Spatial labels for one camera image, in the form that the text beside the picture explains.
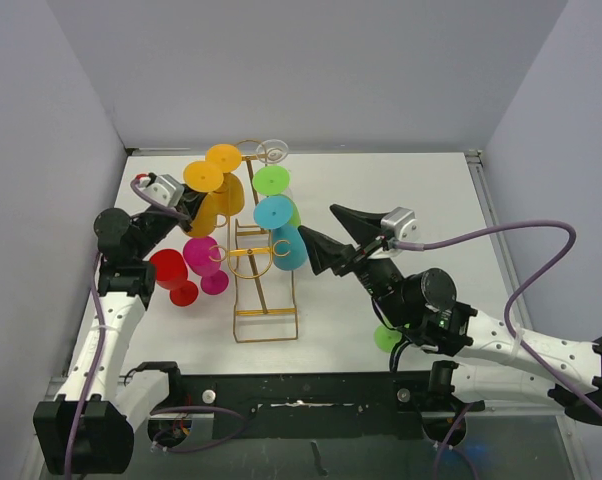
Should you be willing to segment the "orange goblet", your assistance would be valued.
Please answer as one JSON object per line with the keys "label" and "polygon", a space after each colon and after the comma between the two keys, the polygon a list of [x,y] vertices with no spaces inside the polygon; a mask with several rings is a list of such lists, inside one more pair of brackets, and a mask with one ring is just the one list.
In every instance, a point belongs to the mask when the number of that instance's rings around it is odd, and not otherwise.
{"label": "orange goblet", "polygon": [[214,193],[222,187],[224,174],[213,162],[194,161],[185,167],[183,179],[199,200],[199,209],[187,235],[192,238],[209,236],[217,228],[220,209]]}
{"label": "orange goblet", "polygon": [[242,163],[240,150],[235,145],[217,144],[206,152],[205,160],[215,164],[223,173],[223,183],[212,192],[219,213],[226,216],[237,215],[245,206],[243,185],[234,174]]}

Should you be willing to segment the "cyan goblet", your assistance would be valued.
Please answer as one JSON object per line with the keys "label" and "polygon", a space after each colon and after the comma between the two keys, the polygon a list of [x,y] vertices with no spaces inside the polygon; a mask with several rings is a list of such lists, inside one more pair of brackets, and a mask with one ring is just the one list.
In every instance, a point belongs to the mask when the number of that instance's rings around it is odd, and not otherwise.
{"label": "cyan goblet", "polygon": [[271,233],[274,264],[283,271],[294,271],[308,260],[305,244],[298,231],[300,218],[296,205],[284,195],[264,198],[255,207],[256,224]]}

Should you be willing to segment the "red goblet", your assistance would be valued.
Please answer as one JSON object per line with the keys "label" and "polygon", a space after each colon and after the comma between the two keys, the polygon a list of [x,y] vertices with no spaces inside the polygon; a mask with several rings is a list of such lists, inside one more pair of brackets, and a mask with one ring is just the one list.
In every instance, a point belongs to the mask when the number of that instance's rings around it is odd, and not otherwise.
{"label": "red goblet", "polygon": [[156,269],[156,284],[169,292],[173,305],[187,307],[198,298],[197,285],[189,280],[188,267],[182,254],[174,249],[162,249],[150,257]]}

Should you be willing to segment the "light green goblet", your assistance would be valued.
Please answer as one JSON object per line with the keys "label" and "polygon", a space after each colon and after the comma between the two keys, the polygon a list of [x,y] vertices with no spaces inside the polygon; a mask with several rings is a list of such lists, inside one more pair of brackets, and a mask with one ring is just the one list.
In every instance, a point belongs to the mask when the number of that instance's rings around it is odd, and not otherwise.
{"label": "light green goblet", "polygon": [[301,224],[301,218],[290,190],[290,180],[290,173],[286,168],[273,165],[258,170],[252,179],[252,186],[263,197],[275,195],[286,197],[292,205],[290,223],[298,227]]}

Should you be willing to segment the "clear wine glass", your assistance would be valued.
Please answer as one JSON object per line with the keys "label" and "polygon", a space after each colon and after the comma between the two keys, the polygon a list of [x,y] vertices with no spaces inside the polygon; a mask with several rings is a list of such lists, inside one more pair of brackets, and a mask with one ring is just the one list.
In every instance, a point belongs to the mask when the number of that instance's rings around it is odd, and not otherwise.
{"label": "clear wine glass", "polygon": [[283,167],[282,162],[289,154],[289,147],[282,140],[270,139],[264,141],[262,145],[259,145],[256,153],[258,160],[263,164],[261,168],[273,165]]}

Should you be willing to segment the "green goblet front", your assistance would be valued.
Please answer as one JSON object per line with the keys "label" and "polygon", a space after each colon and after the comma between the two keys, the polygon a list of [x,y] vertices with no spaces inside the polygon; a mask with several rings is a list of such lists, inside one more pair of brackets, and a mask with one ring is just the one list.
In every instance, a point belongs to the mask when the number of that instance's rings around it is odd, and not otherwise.
{"label": "green goblet front", "polygon": [[397,343],[401,342],[402,334],[387,327],[378,326],[373,334],[375,345],[383,352],[390,354]]}

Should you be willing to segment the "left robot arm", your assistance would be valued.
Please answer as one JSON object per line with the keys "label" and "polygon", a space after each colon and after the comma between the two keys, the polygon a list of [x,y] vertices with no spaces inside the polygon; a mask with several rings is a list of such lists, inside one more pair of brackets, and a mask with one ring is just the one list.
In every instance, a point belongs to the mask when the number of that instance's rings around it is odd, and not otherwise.
{"label": "left robot arm", "polygon": [[156,268],[147,256],[173,229],[190,226],[204,198],[188,189],[175,209],[157,205],[129,215],[109,208],[95,219],[95,316],[64,384],[54,399],[39,402],[33,415],[51,474],[71,478],[124,472],[135,433],[152,410],[171,411],[183,402],[185,387],[174,362],[134,374],[125,387],[119,378],[155,289]]}

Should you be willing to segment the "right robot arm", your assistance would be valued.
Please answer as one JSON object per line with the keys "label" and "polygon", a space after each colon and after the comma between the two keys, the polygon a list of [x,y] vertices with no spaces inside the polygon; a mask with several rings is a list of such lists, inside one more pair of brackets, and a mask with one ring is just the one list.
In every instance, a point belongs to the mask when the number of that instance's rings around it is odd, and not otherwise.
{"label": "right robot arm", "polygon": [[410,209],[367,213],[333,204],[330,210],[354,242],[346,245],[300,227],[313,273],[356,276],[380,323],[398,336],[391,371],[409,347],[439,355],[426,384],[433,406],[484,400],[557,404],[575,421],[602,426],[602,337],[568,341],[514,323],[510,312],[520,289],[507,300],[502,318],[494,318],[458,301],[445,271],[403,276],[393,261],[402,251],[442,249],[499,233],[501,227],[423,244],[415,240],[417,220]]}

